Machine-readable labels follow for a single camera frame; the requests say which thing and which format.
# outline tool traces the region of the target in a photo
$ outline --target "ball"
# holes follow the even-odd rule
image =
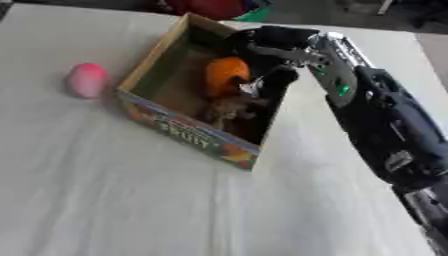
[[[98,98],[106,88],[106,71],[98,64],[83,63],[72,68],[67,83],[70,91],[85,99]]]

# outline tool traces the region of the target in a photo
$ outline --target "brown object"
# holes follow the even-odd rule
[[[231,121],[237,116],[244,119],[251,119],[254,117],[255,114],[246,112],[249,104],[267,106],[268,100],[243,96],[218,99],[210,104],[205,119],[216,129],[232,132],[229,131],[226,121]]]
[[[249,67],[240,58],[216,59],[206,69],[207,94],[212,98],[238,94],[235,83],[246,83],[249,78]]]

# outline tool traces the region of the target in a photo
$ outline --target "fruit box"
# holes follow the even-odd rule
[[[120,84],[118,96],[133,120],[251,169],[273,116],[261,129],[259,143],[218,130],[197,118],[208,105],[205,67],[222,56],[223,39],[233,32],[233,28],[207,18],[184,15]]]

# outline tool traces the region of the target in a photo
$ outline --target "table surface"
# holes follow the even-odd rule
[[[307,72],[252,173],[129,121],[110,98],[64,91],[82,62],[116,84],[175,20],[16,4],[0,23],[2,255],[432,255]],[[448,131],[448,97],[413,34],[317,28],[350,36]]]

